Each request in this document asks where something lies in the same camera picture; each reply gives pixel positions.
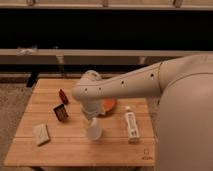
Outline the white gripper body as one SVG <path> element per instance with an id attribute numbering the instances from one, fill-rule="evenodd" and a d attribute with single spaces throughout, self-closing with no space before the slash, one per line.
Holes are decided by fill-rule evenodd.
<path id="1" fill-rule="evenodd" d="M 83 101 L 82 111 L 88 120 L 104 113 L 103 103 L 100 100 Z"/>

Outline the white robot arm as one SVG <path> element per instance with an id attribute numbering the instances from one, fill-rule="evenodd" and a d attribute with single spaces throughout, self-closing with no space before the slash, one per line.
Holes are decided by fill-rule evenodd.
<path id="1" fill-rule="evenodd" d="M 72 88 L 86 116 L 106 98 L 160 98 L 156 171 L 213 171 L 213 54 L 161 61 L 102 80 L 89 70 Z"/>

